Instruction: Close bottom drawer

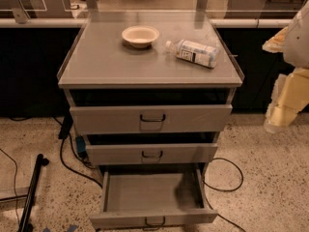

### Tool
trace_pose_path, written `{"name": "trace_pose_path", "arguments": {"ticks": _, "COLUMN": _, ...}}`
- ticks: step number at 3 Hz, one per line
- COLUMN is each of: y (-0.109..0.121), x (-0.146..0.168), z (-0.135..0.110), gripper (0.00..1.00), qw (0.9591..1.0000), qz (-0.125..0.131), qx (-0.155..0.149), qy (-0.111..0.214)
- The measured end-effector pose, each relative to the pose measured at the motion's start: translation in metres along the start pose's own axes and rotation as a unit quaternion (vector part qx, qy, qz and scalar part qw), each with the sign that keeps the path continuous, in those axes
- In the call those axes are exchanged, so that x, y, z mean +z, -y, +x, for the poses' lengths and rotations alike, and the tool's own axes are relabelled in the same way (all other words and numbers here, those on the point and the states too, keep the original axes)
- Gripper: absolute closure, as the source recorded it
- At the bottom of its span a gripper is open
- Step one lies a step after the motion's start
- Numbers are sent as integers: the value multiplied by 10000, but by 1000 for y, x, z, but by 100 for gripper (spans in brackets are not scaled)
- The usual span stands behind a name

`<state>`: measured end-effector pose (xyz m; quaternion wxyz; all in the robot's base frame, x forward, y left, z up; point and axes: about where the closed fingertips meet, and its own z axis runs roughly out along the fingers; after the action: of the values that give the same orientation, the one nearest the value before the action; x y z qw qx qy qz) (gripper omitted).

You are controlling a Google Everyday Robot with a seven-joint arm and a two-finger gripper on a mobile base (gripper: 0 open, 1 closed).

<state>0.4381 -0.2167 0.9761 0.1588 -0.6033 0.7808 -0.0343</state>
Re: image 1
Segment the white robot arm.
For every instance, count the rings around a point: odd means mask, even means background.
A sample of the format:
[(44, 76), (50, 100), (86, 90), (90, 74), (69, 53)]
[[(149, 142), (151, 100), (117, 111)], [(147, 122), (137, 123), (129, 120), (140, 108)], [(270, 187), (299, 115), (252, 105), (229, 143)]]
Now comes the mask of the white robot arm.
[(290, 74), (278, 75), (267, 108), (264, 128), (277, 133), (288, 127), (309, 104), (309, 2), (262, 49), (282, 52), (284, 61), (294, 67)]

